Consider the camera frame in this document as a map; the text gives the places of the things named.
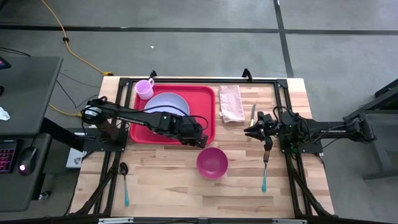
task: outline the magenta bowl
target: magenta bowl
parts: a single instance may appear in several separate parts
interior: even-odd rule
[[[208,179],[220,178],[228,169],[228,158],[221,149],[209,147],[199,153],[197,169]]]

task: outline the red tray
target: red tray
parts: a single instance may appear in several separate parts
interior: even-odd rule
[[[214,140],[216,135],[216,98],[214,91],[208,86],[200,85],[154,85],[154,96],[161,93],[175,93],[180,95],[188,103],[190,115],[199,115],[207,119],[209,127],[204,130],[207,134],[207,144]],[[134,109],[143,110],[148,100],[142,100],[136,96]],[[206,121],[195,118],[203,127]],[[147,127],[131,124],[130,137],[136,143],[141,144],[172,144],[180,145],[179,141],[167,138],[151,132]]]

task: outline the keyboard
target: keyboard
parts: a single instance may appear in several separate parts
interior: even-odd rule
[[[0,141],[0,174],[12,172],[18,140]]]

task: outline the fork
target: fork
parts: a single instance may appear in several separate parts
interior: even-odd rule
[[[267,191],[267,163],[268,163],[268,160],[269,160],[270,152],[271,151],[266,151],[264,153],[264,157],[262,159],[264,161],[264,165],[265,165],[265,168],[264,168],[264,179],[262,180],[262,187],[261,187],[261,190],[263,192]]]

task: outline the gray floor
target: gray floor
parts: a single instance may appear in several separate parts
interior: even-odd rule
[[[395,0],[280,0],[287,29],[397,30]],[[48,0],[65,25],[183,28],[278,28],[271,0]],[[13,0],[0,12],[0,23],[55,25],[38,0]],[[68,32],[78,55],[116,75],[238,77],[249,68],[256,77],[286,77],[278,34],[181,32]],[[371,100],[395,80],[398,35],[287,35],[294,77],[304,78],[313,117],[336,121]],[[55,31],[0,30],[0,45],[32,55],[59,55],[62,72],[92,85],[101,74],[72,57]],[[59,82],[79,104],[98,88],[60,75]],[[59,86],[51,103],[77,112]],[[54,110],[47,117],[65,127],[75,118]],[[369,146],[340,140],[325,150],[326,175],[333,206],[345,218],[398,221],[398,178],[365,183],[362,175],[378,170]],[[54,197],[25,213],[0,219],[62,215],[72,197],[76,174],[55,175]]]

